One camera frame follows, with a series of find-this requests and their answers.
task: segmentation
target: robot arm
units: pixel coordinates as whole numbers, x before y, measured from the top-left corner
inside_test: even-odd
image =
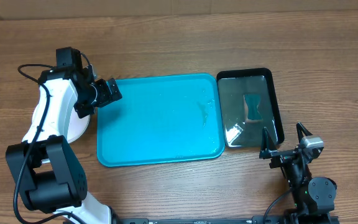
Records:
[[[83,223],[111,223],[112,210],[88,192],[85,172],[67,143],[67,133],[73,108],[83,118],[94,114],[96,107],[106,106],[122,96],[113,78],[108,82],[94,80],[93,66],[82,67],[78,50],[67,47],[57,49],[56,54],[57,66],[43,71],[39,78],[50,94],[42,132],[33,140],[47,101],[47,93],[40,86],[40,100],[31,127],[20,144],[8,147],[6,160],[17,183],[24,155],[35,141],[19,188],[26,208],[44,213],[68,212]],[[45,161],[51,163],[52,170],[36,173],[34,169]],[[65,215],[71,222],[79,223],[69,216]]]

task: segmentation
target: blue mat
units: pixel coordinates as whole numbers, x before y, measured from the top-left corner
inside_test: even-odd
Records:
[[[224,150],[216,80],[208,74],[117,80],[98,109],[97,155],[108,167],[213,159]]]

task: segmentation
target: wooden surface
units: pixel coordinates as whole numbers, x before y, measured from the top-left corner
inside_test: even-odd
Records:
[[[39,94],[23,63],[55,64],[55,49],[87,54],[102,78],[267,67],[273,73],[286,140],[297,121],[325,140],[310,169],[338,184],[341,223],[358,223],[358,11],[0,21],[0,223],[15,223],[8,145],[27,132]],[[27,69],[38,77],[40,69]],[[225,150],[210,161],[122,168],[96,158],[96,116],[71,146],[89,191],[121,217],[239,218],[263,214],[287,188],[258,149]],[[273,213],[291,207],[280,203]],[[44,217],[28,212],[31,221]]]
[[[0,0],[0,19],[355,9],[358,0]]]

